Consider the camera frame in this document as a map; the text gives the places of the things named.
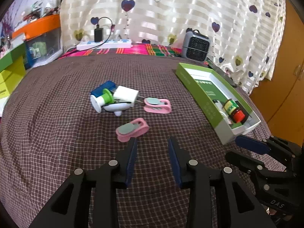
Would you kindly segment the right hand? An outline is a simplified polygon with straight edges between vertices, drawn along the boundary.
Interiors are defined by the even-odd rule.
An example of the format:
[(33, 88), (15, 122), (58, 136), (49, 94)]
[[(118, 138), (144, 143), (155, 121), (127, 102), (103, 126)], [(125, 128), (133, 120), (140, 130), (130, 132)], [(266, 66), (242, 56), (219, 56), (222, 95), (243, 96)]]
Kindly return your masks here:
[(273, 215), (276, 214), (277, 211), (274, 210), (274, 209), (268, 208), (268, 209), (266, 210), (266, 212), (267, 212), (270, 216), (273, 216)]

